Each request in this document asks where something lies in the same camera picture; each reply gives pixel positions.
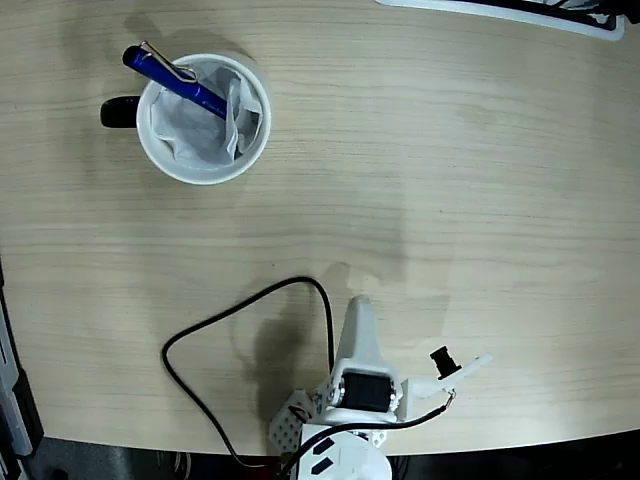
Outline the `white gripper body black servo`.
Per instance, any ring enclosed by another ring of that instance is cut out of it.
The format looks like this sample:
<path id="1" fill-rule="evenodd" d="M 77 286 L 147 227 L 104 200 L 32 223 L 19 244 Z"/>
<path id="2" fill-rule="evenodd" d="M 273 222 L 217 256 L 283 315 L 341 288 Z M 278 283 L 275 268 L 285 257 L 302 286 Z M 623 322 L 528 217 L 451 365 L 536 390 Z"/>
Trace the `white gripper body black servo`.
<path id="1" fill-rule="evenodd" d="M 387 373 L 340 371 L 314 392 L 313 422 L 329 426 L 396 423 L 403 394 L 399 381 Z"/>

